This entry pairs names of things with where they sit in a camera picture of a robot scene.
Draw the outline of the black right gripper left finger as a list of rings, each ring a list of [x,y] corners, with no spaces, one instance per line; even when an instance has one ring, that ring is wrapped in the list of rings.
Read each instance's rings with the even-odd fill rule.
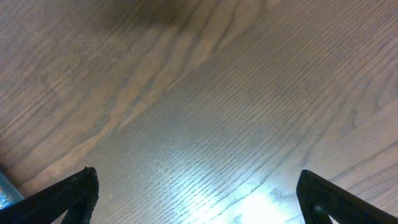
[[[1,210],[1,223],[46,224],[64,215],[62,223],[87,224],[99,199],[96,169],[83,170]]]

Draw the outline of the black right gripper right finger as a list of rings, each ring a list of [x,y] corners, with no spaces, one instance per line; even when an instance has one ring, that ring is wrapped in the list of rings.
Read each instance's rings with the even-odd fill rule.
[[[302,170],[296,194],[306,224],[396,224],[397,218],[310,170]]]

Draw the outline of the blue Kool Fever box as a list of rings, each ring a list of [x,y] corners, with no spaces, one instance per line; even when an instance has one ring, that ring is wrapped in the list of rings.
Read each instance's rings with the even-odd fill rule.
[[[4,174],[0,173],[0,209],[9,207],[21,200],[24,200],[24,196]]]

